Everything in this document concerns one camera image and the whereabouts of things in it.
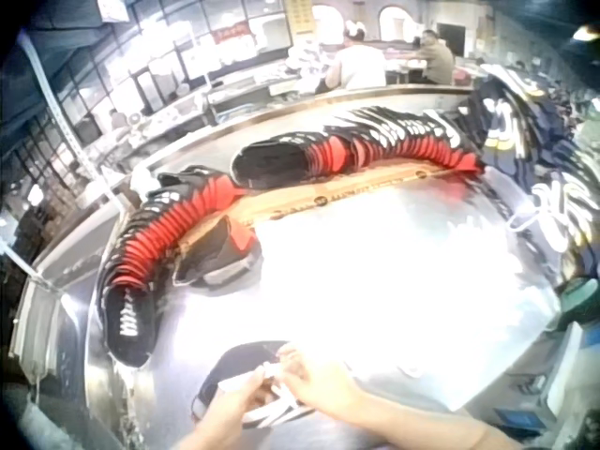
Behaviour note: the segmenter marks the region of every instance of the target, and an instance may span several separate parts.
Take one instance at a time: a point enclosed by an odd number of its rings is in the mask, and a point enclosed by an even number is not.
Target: white cloth
[[[344,89],[385,86],[385,57],[367,45],[352,45],[340,51],[332,69],[339,70],[339,86]]]

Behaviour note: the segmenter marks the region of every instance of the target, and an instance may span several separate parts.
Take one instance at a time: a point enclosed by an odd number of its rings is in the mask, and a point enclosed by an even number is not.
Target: red sign
[[[220,30],[213,31],[213,39],[216,44],[220,44],[221,42],[232,39],[239,38],[241,36],[251,35],[250,26],[248,25],[248,21],[236,23],[234,26],[230,26],[228,28],[221,28]]]

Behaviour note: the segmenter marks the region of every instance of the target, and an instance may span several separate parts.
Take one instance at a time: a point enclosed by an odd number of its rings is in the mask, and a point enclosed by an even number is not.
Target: worker
[[[364,45],[365,26],[346,22],[344,49],[339,51],[334,64],[325,76],[329,89],[367,89],[385,86],[385,57],[383,53]]]
[[[122,112],[110,110],[109,115],[111,116],[112,129],[128,127],[128,117]]]
[[[399,59],[421,59],[427,61],[423,72],[422,84],[452,84],[454,55],[433,30],[425,30],[421,37],[421,49],[418,52],[402,54]]]
[[[520,444],[468,416],[422,412],[363,391],[342,362],[286,344],[277,356],[280,383],[304,404],[334,419],[385,438],[405,450],[513,450]],[[242,417],[264,398],[257,368],[237,391],[220,392],[177,450],[228,450],[242,432]]]

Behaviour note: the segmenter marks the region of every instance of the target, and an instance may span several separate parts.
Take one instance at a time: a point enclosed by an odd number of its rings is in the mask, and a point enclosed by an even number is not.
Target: arched window
[[[316,5],[312,7],[315,18],[317,40],[321,44],[341,44],[344,41],[344,18],[334,7]]]
[[[385,7],[379,15],[382,40],[405,40],[413,42],[416,24],[411,15],[401,7]]]

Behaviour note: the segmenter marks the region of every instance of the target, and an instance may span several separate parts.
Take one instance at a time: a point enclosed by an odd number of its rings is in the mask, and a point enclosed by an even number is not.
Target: person's hand
[[[263,386],[264,368],[257,367],[237,391],[220,389],[206,414],[194,429],[177,445],[177,450],[229,450],[242,433],[245,413],[269,401],[270,390]]]
[[[277,356],[279,381],[309,407],[339,420],[357,407],[362,391],[341,361],[304,353],[294,344],[281,347]]]

